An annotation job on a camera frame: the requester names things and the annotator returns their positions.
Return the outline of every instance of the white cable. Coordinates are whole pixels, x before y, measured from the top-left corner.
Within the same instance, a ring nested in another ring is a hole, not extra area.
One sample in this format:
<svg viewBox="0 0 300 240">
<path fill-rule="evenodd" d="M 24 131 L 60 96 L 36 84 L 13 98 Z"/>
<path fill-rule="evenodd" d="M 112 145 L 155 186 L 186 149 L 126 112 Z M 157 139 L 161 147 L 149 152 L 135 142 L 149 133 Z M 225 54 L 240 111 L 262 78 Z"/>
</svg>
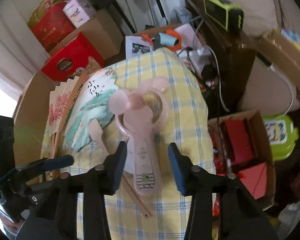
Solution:
<svg viewBox="0 0 300 240">
<path fill-rule="evenodd" d="M 134 21 L 134 18 L 133 18 L 132 12 L 131 12 L 131 10 L 130 10 L 130 7 L 129 7 L 129 5 L 128 5 L 128 1 L 127 1 L 127 0 L 125 0 L 125 1 L 126 1 L 126 4 L 127 4 L 127 7 L 128 7 L 128 10 L 129 10 L 129 13 L 130 13 L 130 15 L 131 15 L 131 18 L 132 18 L 132 21 L 133 21 L 133 25 L 134 25 L 134 27 L 136 28 L 136 32 L 138 32 L 138 30 L 137 30 L 137 25 L 136 25 L 136 22 Z"/>
<path fill-rule="evenodd" d="M 194 49 L 194 42 L 195 42 L 195 38 L 197 36 L 197 32 L 199 31 L 201 25 L 203 24 L 203 19 L 201 20 L 201 22 L 199 23 L 198 27 L 195 29 L 195 32 L 194 32 L 194 37 L 193 37 L 193 42 L 192 42 L 192 48 Z"/>
<path fill-rule="evenodd" d="M 155 21 L 154 21 L 153 13 L 152 13 L 152 10 L 151 10 L 150 1 L 149 0 L 147 0 L 147 1 L 148 1 L 149 10 L 150 10 L 150 14 L 151 14 L 151 17 L 152 17 L 153 25 L 155 26 Z"/>
<path fill-rule="evenodd" d="M 223 109 L 224 109 L 226 112 L 229 113 L 230 110 L 226 107 L 226 105 L 225 105 L 225 103 L 224 103 L 224 101 L 223 101 L 223 99 L 222 99 L 222 95 L 221 95 L 221 76 L 220 76 L 220 70 L 219 70 L 219 65 L 218 65 L 217 56 L 216 56 L 216 54 L 214 53 L 214 51 L 212 50 L 212 48 L 209 47 L 208 45 L 204 45 L 203 47 L 204 47 L 205 49 L 210 50 L 210 52 L 213 54 L 214 59 L 215 59 L 215 61 L 216 61 L 217 70 L 218 70 L 218 76 L 219 76 L 219 95 L 220 95 L 220 101 L 221 101 L 221 104 L 222 104 Z"/>
<path fill-rule="evenodd" d="M 291 108 L 291 106 L 293 104 L 293 100 L 294 100 L 294 91 L 293 91 L 293 87 L 292 87 L 289 79 L 283 73 L 276 70 L 273 65 L 270 66 L 270 69 L 288 85 L 288 87 L 290 89 L 290 92 L 291 92 L 291 103 L 290 103 L 287 111 L 284 114 L 279 115 L 279 116 L 276 117 L 276 118 L 281 118 L 281 117 L 285 116 L 290 111 L 290 108 Z"/>
</svg>

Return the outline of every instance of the person's hand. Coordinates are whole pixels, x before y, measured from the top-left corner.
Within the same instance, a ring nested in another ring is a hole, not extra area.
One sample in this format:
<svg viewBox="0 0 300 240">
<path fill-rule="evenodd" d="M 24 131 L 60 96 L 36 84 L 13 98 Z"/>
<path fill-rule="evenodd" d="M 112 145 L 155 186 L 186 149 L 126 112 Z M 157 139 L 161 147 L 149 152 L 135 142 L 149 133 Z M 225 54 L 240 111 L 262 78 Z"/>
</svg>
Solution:
<svg viewBox="0 0 300 240">
<path fill-rule="evenodd" d="M 19 223 L 13 223 L 11 222 L 2 212 L 0 212 L 0 219 L 4 226 L 7 228 L 7 230 L 18 233 L 20 228 L 22 227 L 23 223 L 25 222 L 24 219 L 20 219 Z"/>
</svg>

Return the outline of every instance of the red box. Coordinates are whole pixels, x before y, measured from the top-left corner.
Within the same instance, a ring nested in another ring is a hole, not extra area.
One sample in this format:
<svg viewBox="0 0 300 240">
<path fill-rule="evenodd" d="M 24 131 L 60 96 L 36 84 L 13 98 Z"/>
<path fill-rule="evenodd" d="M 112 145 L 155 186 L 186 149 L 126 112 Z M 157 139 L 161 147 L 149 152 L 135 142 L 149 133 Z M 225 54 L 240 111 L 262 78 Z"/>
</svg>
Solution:
<svg viewBox="0 0 300 240">
<path fill-rule="evenodd" d="M 63 12 L 66 4 L 66 2 L 60 2 L 50 7 L 40 22 L 31 29 L 47 52 L 75 30 L 75 27 Z"/>
<path fill-rule="evenodd" d="M 54 81 L 67 81 L 68 76 L 85 70 L 88 57 L 93 57 L 101 67 L 104 66 L 105 60 L 99 52 L 82 33 L 78 33 L 47 60 L 41 71 Z"/>
</svg>

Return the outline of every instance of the screw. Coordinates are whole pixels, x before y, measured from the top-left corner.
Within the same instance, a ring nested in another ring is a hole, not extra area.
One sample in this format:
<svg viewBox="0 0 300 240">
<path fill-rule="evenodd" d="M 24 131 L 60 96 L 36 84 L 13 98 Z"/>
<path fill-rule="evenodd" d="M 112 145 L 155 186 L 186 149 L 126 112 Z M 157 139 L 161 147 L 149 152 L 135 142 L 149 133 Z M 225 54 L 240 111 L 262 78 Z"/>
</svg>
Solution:
<svg viewBox="0 0 300 240">
<path fill-rule="evenodd" d="M 70 177 L 70 173 L 69 172 L 63 172 L 60 174 L 60 178 L 62 179 L 67 179 Z"/>
<path fill-rule="evenodd" d="M 227 176 L 229 179 L 235 179 L 237 177 L 233 172 L 229 172 Z"/>
<path fill-rule="evenodd" d="M 192 169 L 192 171 L 194 171 L 194 172 L 199 172 L 199 171 L 201 171 L 201 168 L 200 168 L 198 165 L 193 165 L 193 166 L 191 167 L 191 169 Z"/>
<path fill-rule="evenodd" d="M 102 164 L 99 164 L 94 167 L 96 171 L 103 171 L 105 169 L 105 166 Z"/>
</svg>

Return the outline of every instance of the lime green container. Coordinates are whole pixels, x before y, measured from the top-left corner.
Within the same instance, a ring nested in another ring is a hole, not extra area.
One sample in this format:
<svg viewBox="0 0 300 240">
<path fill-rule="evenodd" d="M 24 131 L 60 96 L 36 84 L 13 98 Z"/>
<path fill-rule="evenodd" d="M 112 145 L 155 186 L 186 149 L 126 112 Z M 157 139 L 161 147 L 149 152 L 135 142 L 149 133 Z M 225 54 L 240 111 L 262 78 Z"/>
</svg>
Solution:
<svg viewBox="0 0 300 240">
<path fill-rule="evenodd" d="M 298 128 L 293 125 L 292 119 L 284 116 L 263 116 L 263 123 L 269 138 L 274 161 L 281 161 L 292 153 L 296 140 L 299 138 Z"/>
</svg>

